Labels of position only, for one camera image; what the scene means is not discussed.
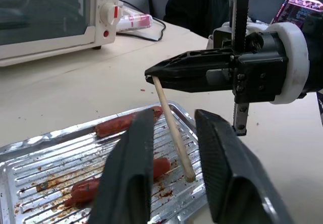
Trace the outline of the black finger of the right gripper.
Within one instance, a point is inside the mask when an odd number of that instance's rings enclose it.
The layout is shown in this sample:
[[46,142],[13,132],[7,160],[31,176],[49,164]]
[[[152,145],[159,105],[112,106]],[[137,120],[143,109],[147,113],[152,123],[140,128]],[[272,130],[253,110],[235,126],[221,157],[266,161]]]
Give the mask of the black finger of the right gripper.
[[211,85],[205,77],[202,78],[159,78],[163,89],[172,89],[177,91],[198,93],[232,90],[232,83],[226,80],[220,80],[219,83]]
[[234,52],[230,48],[194,50],[161,61],[145,71],[159,78],[200,77],[208,70],[226,69]]

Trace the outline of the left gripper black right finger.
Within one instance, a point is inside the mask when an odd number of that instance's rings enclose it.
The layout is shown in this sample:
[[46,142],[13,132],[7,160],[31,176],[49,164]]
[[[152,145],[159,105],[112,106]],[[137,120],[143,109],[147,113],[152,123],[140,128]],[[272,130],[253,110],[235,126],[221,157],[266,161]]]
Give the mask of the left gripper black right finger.
[[257,156],[230,123],[197,109],[194,114],[203,181],[216,224],[293,224]]

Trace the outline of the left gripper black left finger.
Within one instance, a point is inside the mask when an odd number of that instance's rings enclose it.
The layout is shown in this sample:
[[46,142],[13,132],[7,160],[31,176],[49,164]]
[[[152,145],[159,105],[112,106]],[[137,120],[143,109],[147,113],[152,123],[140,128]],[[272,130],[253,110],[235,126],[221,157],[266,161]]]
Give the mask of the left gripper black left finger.
[[153,111],[139,112],[105,162],[88,224],[150,220],[153,133]]

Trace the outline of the wooden skewer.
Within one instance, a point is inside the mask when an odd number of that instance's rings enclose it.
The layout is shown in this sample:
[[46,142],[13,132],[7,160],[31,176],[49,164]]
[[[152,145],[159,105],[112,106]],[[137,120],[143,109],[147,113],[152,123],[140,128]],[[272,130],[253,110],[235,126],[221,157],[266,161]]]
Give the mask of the wooden skewer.
[[159,78],[153,76],[152,79],[153,79],[153,83],[154,83],[161,107],[163,109],[169,130],[170,130],[171,138],[173,140],[179,161],[180,161],[182,169],[183,169],[185,180],[188,183],[192,183],[195,181],[196,175],[195,175],[195,171],[193,169],[192,163],[189,159],[185,144],[184,144],[183,139],[180,135],[180,132],[177,128],[175,118],[171,112],[171,109],[169,107],[168,101],[166,99],[166,96],[165,96],[165,93],[164,93],[164,90],[162,88]]

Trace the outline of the red sausage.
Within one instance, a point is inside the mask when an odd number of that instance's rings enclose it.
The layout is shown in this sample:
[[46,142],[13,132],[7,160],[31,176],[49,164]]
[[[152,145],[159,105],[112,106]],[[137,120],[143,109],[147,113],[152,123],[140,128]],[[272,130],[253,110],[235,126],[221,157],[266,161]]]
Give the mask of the red sausage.
[[[171,162],[163,157],[153,161],[153,180],[157,181],[171,169]],[[81,205],[94,199],[100,178],[93,178],[76,183],[71,189],[71,197],[64,202],[65,207]]]
[[[163,109],[161,106],[154,106],[149,109],[153,111],[153,118],[149,121],[149,125],[153,126],[163,114]],[[141,111],[136,111],[102,122],[94,127],[94,131],[98,137],[106,137],[122,131],[127,131],[140,112]]]

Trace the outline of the ribbed aluminium foil tray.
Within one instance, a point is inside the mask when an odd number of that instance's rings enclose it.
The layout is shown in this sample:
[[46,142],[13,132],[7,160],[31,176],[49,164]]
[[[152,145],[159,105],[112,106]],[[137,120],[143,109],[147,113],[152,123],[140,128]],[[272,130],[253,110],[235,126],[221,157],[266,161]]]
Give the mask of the ribbed aluminium foil tray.
[[[187,183],[165,117],[154,126],[154,157],[171,170],[153,186],[148,224],[188,224],[207,206],[194,120],[174,102],[175,117],[196,179]],[[98,178],[120,133],[97,137],[97,119],[0,148],[0,224],[86,224],[89,207],[65,207],[79,181]]]

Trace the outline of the person in black clothes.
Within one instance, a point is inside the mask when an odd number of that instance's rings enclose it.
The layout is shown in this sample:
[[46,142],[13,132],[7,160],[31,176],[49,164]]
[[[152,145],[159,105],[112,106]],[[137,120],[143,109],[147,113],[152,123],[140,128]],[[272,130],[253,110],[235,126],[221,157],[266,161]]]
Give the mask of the person in black clothes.
[[168,0],[164,21],[208,38],[230,17],[230,0]]

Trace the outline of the pink and white packet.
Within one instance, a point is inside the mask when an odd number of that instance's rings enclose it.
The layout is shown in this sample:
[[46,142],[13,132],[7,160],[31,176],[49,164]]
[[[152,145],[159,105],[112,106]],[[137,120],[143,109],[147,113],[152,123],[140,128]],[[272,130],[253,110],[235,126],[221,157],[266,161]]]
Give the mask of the pink and white packet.
[[117,32],[126,32],[149,28],[153,25],[153,17],[148,14],[124,15],[117,24]]

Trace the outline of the black chair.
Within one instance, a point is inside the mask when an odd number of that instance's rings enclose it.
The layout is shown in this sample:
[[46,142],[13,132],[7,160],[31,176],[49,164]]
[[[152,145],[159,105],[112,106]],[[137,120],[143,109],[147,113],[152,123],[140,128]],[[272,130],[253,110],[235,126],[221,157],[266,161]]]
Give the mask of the black chair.
[[163,20],[166,13],[168,0],[148,0],[150,14],[159,20]]

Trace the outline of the grey monitor back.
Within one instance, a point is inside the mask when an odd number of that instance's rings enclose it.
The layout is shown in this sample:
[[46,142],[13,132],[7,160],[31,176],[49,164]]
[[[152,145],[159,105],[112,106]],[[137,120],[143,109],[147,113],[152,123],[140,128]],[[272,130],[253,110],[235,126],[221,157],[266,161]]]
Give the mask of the grey monitor back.
[[248,17],[270,24],[285,0],[249,0]]

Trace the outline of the laptop with lit screen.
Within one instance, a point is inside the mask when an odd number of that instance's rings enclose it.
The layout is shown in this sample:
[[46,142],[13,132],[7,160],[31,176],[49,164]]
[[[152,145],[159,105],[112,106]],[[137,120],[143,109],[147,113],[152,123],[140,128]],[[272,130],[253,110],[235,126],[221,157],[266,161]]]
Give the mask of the laptop with lit screen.
[[323,3],[317,0],[285,0],[271,24],[290,22],[302,28],[305,18],[312,13],[323,12]]

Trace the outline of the white toaster oven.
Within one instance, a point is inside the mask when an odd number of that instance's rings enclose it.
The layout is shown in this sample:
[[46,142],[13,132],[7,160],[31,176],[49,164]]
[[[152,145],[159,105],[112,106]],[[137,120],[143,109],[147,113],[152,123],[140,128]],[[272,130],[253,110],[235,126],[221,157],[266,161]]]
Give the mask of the white toaster oven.
[[113,43],[119,0],[0,0],[0,67]]

